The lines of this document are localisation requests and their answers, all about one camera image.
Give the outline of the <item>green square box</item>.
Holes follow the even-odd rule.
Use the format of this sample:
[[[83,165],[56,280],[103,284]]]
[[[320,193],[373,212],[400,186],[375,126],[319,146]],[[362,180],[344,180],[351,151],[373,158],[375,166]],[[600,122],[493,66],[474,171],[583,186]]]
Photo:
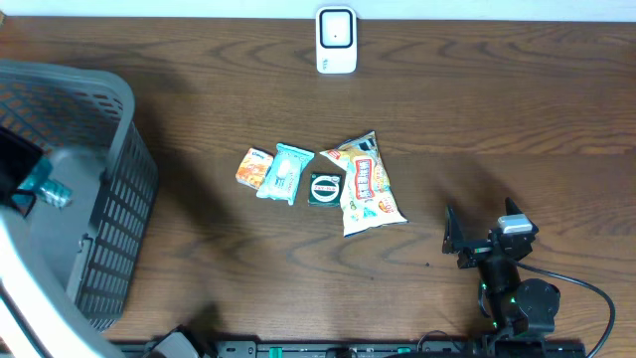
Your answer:
[[[343,190],[340,174],[312,172],[308,205],[312,207],[339,207]]]

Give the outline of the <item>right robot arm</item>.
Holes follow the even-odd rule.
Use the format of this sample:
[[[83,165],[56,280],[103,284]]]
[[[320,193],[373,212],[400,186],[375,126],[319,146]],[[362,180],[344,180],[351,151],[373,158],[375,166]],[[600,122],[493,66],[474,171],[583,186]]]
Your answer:
[[[442,251],[457,256],[460,269],[479,271],[478,303],[484,316],[493,320],[495,332],[482,339],[481,347],[495,356],[497,347],[508,342],[542,346],[545,336],[555,331],[560,292],[542,279],[522,280],[520,260],[532,252],[539,228],[510,198],[506,214],[497,220],[485,239],[467,240],[457,215],[445,209]]]

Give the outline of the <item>blue mouthwash bottle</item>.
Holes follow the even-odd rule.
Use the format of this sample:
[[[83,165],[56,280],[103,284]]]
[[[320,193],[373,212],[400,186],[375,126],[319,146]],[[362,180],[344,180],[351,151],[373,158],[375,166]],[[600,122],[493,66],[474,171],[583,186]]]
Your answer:
[[[54,166],[48,157],[43,156],[18,186],[11,199],[20,207],[27,208],[36,199],[44,201],[58,209],[64,209],[72,202],[73,191],[51,178]]]

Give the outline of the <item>small orange snack packet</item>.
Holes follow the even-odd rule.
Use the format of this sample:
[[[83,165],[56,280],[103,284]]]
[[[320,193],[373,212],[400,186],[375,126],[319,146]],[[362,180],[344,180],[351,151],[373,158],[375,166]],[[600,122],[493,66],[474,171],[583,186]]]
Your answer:
[[[272,165],[274,157],[266,151],[251,147],[236,173],[236,179],[242,185],[258,190]]]

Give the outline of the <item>grey plastic shopping basket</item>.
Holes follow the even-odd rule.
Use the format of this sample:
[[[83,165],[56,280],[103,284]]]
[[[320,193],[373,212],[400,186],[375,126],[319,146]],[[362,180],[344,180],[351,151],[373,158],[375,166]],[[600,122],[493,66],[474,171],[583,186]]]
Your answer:
[[[71,191],[27,218],[30,241],[89,324],[123,314],[158,190],[158,168],[137,131],[127,82],[94,70],[4,60],[1,125],[42,149]]]

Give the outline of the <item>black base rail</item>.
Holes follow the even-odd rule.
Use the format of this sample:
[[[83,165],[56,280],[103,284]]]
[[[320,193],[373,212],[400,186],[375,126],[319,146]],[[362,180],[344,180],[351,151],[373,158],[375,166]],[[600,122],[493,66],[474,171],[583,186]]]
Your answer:
[[[504,342],[491,353],[473,342],[452,342],[432,336],[414,342],[255,342],[217,341],[195,351],[197,357],[217,358],[382,358],[382,357],[553,357],[581,358],[586,355],[580,343]]]

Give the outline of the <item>white barcode scanner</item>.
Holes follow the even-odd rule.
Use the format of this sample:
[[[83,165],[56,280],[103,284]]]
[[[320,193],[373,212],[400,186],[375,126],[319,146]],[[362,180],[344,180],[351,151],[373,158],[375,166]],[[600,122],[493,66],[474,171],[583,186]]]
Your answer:
[[[316,69],[323,75],[353,73],[358,61],[357,14],[348,6],[324,6],[315,17]]]

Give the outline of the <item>yellow snack bag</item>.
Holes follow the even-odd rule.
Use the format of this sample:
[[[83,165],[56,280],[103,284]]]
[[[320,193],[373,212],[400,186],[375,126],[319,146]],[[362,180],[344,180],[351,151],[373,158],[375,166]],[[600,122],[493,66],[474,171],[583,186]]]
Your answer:
[[[320,154],[345,171],[340,198],[345,237],[407,223],[392,192],[373,130]]]

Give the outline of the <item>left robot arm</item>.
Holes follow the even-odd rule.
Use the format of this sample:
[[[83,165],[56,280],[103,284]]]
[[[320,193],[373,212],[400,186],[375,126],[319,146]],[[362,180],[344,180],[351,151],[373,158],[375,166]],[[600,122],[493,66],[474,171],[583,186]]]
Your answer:
[[[43,150],[1,130],[1,338],[16,357],[121,357],[83,318],[29,242],[13,201]]]

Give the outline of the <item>teal wet wipes pack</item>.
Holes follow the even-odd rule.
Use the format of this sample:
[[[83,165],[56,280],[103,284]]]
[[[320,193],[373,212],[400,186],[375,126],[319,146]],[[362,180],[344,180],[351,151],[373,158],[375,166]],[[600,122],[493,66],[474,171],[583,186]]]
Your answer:
[[[285,143],[277,143],[276,149],[272,165],[257,190],[256,197],[286,201],[289,206],[293,206],[302,173],[315,154]]]

